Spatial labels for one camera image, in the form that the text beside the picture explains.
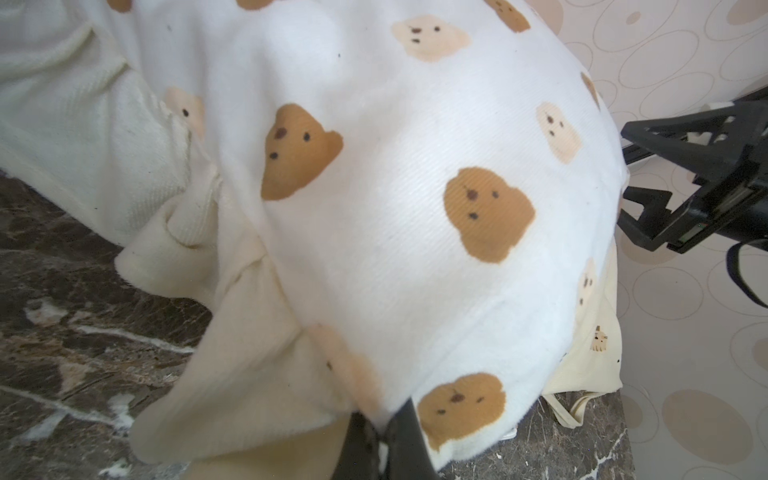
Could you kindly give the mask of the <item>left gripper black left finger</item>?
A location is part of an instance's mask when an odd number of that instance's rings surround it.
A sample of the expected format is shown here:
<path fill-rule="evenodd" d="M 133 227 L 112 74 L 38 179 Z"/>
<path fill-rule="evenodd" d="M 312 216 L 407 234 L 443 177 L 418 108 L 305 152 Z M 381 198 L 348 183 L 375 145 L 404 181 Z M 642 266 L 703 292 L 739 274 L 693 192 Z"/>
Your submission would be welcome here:
<path fill-rule="evenodd" d="M 356 412 L 347 428 L 332 480 L 378 480 L 379 435 L 362 414 Z"/>

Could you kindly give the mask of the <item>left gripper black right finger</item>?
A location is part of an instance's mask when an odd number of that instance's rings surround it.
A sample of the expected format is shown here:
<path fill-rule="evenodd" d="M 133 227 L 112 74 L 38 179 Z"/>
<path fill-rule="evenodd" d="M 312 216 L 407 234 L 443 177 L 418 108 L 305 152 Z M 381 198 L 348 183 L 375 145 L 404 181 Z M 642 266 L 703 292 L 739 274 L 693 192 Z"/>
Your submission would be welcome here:
<path fill-rule="evenodd" d="M 439 479 L 430 460 L 412 400 L 408 400 L 389 422 L 383 439 L 389 448 L 384 479 Z"/>

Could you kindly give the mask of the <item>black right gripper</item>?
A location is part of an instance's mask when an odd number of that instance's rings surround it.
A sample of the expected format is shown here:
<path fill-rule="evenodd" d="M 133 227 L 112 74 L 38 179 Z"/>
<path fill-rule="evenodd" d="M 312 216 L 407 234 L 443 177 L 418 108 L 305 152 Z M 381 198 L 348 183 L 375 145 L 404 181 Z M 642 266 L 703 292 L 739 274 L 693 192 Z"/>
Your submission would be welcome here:
<path fill-rule="evenodd" d="M 739 242 L 766 238 L 767 155 L 742 161 L 761 142 L 766 127 L 765 101 L 627 123 L 621 135 L 632 144 L 704 180 L 723 180 L 705 183 L 674 211 L 668 208 L 670 191 L 630 186 L 623 199 L 641 205 L 642 211 L 635 219 L 621 209 L 618 227 L 634 245 L 651 252 L 666 244 L 683 254 L 712 235 Z"/>

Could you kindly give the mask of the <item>cream animal print pillow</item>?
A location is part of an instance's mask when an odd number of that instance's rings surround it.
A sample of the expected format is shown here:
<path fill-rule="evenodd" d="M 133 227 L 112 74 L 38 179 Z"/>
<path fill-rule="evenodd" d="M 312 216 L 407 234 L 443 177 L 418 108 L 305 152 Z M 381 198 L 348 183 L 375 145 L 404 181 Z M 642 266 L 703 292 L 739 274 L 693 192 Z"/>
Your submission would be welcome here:
<path fill-rule="evenodd" d="M 622 387 L 622 335 L 617 317 L 617 246 L 601 267 L 590 260 L 578 283 L 573 339 L 542 392 L 558 423 L 584 424 L 589 402 Z"/>

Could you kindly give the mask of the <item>white bear print pillow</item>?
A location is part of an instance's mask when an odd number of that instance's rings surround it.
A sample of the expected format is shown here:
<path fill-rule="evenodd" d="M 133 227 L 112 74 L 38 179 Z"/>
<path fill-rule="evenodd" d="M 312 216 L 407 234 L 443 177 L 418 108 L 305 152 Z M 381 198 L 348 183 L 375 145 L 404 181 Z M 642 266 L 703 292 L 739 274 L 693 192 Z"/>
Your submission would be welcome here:
<path fill-rule="evenodd" d="M 208 308 L 147 463 L 322 478 L 353 414 L 482 453 L 606 308 L 627 185 L 523 1 L 5 1 L 1 167 Z"/>

